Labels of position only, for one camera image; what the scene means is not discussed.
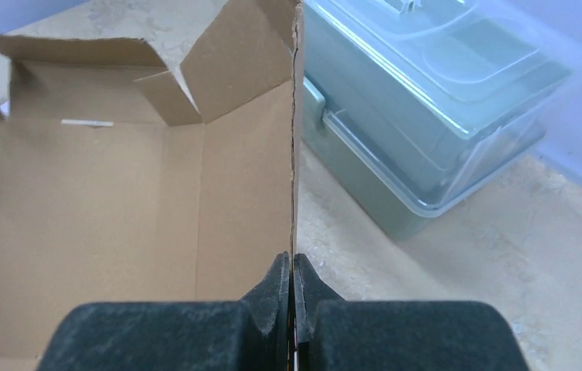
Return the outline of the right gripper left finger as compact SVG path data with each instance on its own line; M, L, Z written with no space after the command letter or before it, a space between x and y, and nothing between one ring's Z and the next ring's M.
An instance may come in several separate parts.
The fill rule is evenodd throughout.
M39 370L287 370L291 262L235 301L94 302L73 309Z

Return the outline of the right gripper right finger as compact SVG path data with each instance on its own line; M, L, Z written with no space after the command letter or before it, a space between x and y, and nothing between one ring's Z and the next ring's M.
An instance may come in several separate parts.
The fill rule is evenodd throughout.
M299 370L528 370L505 318L480 301L347 301L293 261Z

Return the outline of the brown cardboard box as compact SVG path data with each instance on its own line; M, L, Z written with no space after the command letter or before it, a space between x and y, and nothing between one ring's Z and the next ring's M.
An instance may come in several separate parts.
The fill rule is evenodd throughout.
M235 301L290 256L302 26L228 1L181 79L144 39L0 35L0 370L80 305Z

